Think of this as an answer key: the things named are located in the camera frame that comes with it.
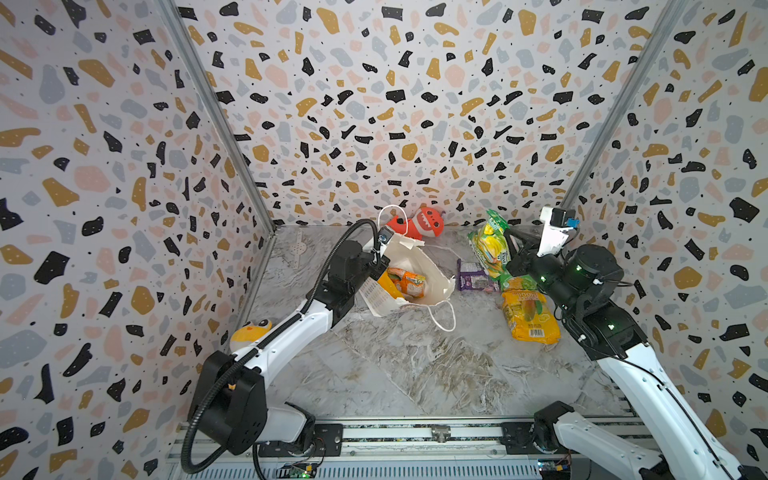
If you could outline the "green Fox's candy packet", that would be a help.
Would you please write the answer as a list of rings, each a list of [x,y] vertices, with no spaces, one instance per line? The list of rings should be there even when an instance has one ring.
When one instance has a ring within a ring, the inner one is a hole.
[[[511,260],[510,247],[505,237],[509,225],[495,210],[487,211],[487,218],[476,230],[468,234],[470,247],[487,275],[504,283],[511,277],[506,266]]]

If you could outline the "yellow chips packet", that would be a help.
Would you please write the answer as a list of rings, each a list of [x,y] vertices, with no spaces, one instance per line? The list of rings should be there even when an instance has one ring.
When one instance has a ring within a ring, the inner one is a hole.
[[[510,290],[502,293],[502,300],[502,311],[514,339],[544,345],[560,341],[557,320],[540,292]]]

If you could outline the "white printed paper bag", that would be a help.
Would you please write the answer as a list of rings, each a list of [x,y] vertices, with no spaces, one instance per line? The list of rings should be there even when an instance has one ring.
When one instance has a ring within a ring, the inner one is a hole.
[[[450,302],[455,279],[448,277],[424,252],[425,241],[444,231],[442,214],[431,207],[421,207],[413,215],[404,209],[389,221],[377,218],[379,246],[366,249],[379,252],[388,262],[384,272],[363,283],[360,295],[369,311],[385,317],[406,307],[424,308],[435,326],[450,333],[457,324]]]

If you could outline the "orange snack stick packet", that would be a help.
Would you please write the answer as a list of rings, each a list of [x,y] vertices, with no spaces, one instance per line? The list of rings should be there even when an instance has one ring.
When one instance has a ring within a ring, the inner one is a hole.
[[[426,294],[427,279],[421,274],[402,268],[390,267],[387,274],[395,283],[397,289],[406,299],[423,298]]]

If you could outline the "purple snack packet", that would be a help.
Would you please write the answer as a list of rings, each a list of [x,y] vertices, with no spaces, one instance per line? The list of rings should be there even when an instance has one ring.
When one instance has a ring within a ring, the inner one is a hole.
[[[459,291],[498,292],[498,282],[477,262],[457,260],[456,289]]]

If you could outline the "green snack packet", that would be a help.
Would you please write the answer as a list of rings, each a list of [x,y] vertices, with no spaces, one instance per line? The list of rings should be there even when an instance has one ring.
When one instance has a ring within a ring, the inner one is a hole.
[[[537,288],[536,282],[529,275],[517,277],[501,275],[499,277],[499,285],[502,292],[513,290],[532,291]]]

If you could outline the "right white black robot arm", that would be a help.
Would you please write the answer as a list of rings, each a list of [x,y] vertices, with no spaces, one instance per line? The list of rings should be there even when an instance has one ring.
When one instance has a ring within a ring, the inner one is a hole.
[[[623,270],[605,247],[585,244],[561,258],[541,255],[543,238],[515,227],[504,232],[506,268],[528,275],[561,311],[565,330],[619,387],[654,439],[642,447],[554,402],[533,417],[532,443],[543,453],[573,450],[619,479],[763,479],[707,429],[659,362],[632,315],[611,300]]]

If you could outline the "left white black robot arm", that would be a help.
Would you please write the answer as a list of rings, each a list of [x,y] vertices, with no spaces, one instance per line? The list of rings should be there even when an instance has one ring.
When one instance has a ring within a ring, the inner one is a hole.
[[[368,247],[341,240],[306,300],[285,320],[262,338],[205,360],[181,447],[185,472],[199,472],[225,453],[239,455],[259,444],[299,455],[313,447],[315,416],[291,403],[270,405],[267,388],[295,356],[346,316],[367,280],[386,271],[387,243],[382,233]]]

